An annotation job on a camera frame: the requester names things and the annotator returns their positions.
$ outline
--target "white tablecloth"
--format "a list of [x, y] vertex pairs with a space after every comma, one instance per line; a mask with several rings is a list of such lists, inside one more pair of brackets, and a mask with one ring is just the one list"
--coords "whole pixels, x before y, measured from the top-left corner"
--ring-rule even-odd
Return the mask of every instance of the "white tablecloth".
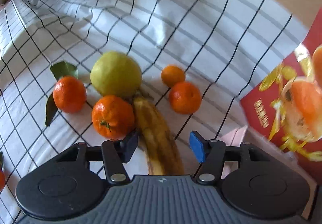
[[[19, 220], [17, 182], [70, 145], [104, 138], [91, 123], [100, 95], [90, 84], [95, 61], [109, 50], [133, 57], [143, 87], [167, 120], [186, 173], [199, 164], [189, 132], [219, 137], [247, 121], [239, 99], [304, 39], [307, 29], [274, 0], [13, 0], [0, 12], [0, 150], [7, 186], [0, 194], [0, 224]], [[51, 63], [77, 65], [87, 102], [77, 114], [57, 113], [46, 128], [45, 104], [55, 84]], [[193, 115], [174, 113], [160, 74], [168, 64], [186, 70], [203, 93]], [[137, 149], [125, 165], [147, 174]], [[102, 163], [91, 170], [104, 178]]]

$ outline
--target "yellow-green fruit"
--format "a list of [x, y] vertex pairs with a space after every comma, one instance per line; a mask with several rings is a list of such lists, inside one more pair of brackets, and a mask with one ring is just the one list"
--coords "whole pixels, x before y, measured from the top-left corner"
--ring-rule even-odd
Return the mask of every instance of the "yellow-green fruit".
[[130, 97], [142, 83], [142, 72], [131, 57], [121, 52], [109, 51], [94, 64], [91, 82], [103, 96]]

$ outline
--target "green leaf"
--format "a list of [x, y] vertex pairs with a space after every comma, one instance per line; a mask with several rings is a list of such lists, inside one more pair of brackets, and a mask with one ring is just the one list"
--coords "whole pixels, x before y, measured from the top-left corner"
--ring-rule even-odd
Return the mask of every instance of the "green leaf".
[[48, 127], [50, 125], [50, 123], [52, 122], [56, 112], [58, 111], [58, 108], [55, 104], [54, 101], [54, 95], [53, 93], [50, 94], [47, 103], [46, 103], [46, 121], [45, 121], [45, 125]]
[[78, 69], [73, 64], [70, 64], [66, 61], [60, 61], [55, 63], [50, 67], [50, 70], [52, 71], [54, 77], [56, 80], [59, 80], [62, 77], [65, 76], [73, 76], [78, 79]]
[[0, 152], [0, 170], [3, 168], [3, 153]]

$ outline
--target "banana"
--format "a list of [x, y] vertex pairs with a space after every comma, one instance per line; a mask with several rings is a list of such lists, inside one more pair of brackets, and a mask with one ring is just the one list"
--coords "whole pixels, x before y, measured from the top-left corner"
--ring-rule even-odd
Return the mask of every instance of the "banana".
[[139, 147], [147, 157], [149, 175], [183, 175], [184, 168], [165, 119], [142, 96], [133, 99], [136, 127], [141, 131]]

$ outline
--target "orange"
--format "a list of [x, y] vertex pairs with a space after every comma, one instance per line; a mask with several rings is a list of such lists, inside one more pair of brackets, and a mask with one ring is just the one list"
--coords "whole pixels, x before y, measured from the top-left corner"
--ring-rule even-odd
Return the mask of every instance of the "orange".
[[5, 187], [5, 179], [2, 170], [0, 169], [0, 191], [2, 191]]
[[172, 88], [176, 83], [185, 81], [186, 75], [181, 68], [168, 65], [162, 70], [161, 79], [166, 86]]
[[307, 123], [314, 121], [321, 112], [322, 92], [314, 82], [295, 80], [290, 86], [291, 97]]
[[86, 101], [84, 84], [75, 77], [65, 76], [57, 81], [54, 92], [56, 106], [66, 112], [80, 111]]
[[315, 79], [322, 87], [322, 45], [318, 46], [312, 56], [312, 64], [315, 72]]
[[169, 93], [169, 102], [172, 109], [180, 114], [196, 112], [200, 108], [201, 100], [199, 89], [187, 81], [175, 84]]
[[135, 127], [133, 108], [120, 97], [107, 95], [96, 102], [92, 122], [100, 135], [121, 140]]

